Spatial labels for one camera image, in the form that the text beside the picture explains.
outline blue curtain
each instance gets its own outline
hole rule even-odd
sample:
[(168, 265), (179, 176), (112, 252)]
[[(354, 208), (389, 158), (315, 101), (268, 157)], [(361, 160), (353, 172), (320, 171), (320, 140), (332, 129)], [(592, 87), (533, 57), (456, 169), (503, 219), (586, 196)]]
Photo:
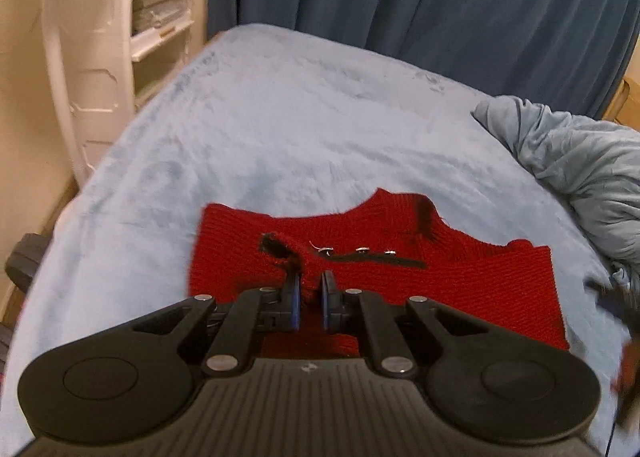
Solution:
[(208, 32), (270, 23), (600, 117), (639, 16), (640, 0), (209, 0)]

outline mattress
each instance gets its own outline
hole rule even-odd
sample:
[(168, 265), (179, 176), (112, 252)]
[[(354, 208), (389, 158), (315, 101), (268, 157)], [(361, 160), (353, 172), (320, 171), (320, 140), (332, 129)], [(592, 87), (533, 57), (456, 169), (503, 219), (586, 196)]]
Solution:
[[(0, 455), (31, 439), (16, 396), (42, 352), (181, 300), (208, 202), (276, 216), (343, 212), (376, 188), (427, 195), (447, 224), (494, 244), (548, 245), (572, 350), (603, 398), (604, 451), (625, 330), (596, 310), (604, 261), (561, 198), (471, 116), (487, 95), (401, 61), (249, 25), (210, 44), (145, 108), (76, 200), (37, 275), (2, 393)], [(610, 455), (638, 443), (616, 436)]]

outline crumpled duvet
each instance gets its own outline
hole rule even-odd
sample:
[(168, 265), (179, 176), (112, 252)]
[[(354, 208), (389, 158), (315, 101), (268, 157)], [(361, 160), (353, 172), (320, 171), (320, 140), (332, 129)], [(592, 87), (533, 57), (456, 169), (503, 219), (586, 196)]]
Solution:
[(612, 278), (640, 291), (640, 133), (499, 96), (473, 116), (536, 179), (566, 196)]

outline red cloth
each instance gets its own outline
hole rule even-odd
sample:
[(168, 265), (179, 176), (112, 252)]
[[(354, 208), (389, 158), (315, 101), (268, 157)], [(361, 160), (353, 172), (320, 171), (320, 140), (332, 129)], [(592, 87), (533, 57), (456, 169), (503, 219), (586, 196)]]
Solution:
[[(278, 259), (260, 249), (265, 234), (295, 253)], [(335, 255), (369, 247), (398, 257), (422, 260), (424, 269), (379, 262), (336, 262), (312, 247), (333, 247)], [(378, 189), (366, 202), (335, 215), (274, 218), (209, 204), (191, 263), (191, 294), (211, 294), (220, 303), (246, 289), (279, 287), (284, 269), (302, 270), (302, 296), (314, 299), (322, 271), (334, 272), (340, 289), (376, 291), (385, 300), (404, 303), (412, 295), (431, 299), (547, 344), (568, 349), (558, 304), (550, 250), (516, 240), (506, 246), (478, 241), (449, 228), (433, 203), (417, 194)], [(269, 355), (325, 357), (349, 355), (356, 345), (348, 337), (322, 336), (317, 309), (303, 311), (302, 333), (270, 335)]]

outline blue blanket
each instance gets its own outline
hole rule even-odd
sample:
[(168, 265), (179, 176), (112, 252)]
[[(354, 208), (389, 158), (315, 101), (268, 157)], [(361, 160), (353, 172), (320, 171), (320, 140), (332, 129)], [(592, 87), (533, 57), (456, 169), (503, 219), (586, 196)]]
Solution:
[[(377, 187), (430, 197), (447, 224), (495, 244), (548, 245), (574, 349), (604, 391), (604, 449), (625, 330), (596, 310), (607, 278), (571, 209), (471, 116), (481, 92), (401, 61), (251, 25), (213, 43), (125, 131), (79, 196), (33, 283), (0, 408), (0, 456), (31, 438), (16, 386), (44, 351), (182, 299), (208, 202), (276, 216), (342, 212)], [(617, 439), (612, 455), (633, 455)]]
[(536, 179), (566, 196), (614, 278), (640, 292), (640, 133), (500, 96), (474, 117)]

